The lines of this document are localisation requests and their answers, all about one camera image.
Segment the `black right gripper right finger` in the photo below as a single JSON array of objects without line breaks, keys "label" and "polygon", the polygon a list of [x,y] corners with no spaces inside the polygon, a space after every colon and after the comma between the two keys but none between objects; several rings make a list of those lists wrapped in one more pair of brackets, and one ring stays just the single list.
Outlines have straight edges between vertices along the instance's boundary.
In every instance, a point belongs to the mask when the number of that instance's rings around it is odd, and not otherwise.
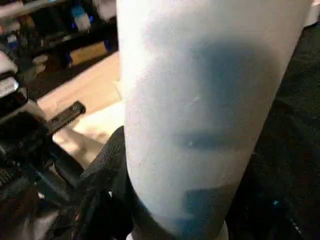
[{"label": "black right gripper right finger", "polygon": [[269,194],[259,171],[262,158],[253,154],[226,217],[230,240],[294,240],[296,229],[284,203]]}]

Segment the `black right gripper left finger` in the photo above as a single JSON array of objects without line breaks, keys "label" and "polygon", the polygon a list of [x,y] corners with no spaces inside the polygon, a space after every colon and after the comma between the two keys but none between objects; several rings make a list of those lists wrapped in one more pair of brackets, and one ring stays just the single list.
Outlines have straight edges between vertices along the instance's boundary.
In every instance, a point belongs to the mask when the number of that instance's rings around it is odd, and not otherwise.
[{"label": "black right gripper left finger", "polygon": [[125,240],[134,229],[124,127],[118,127],[76,187],[76,238]]}]

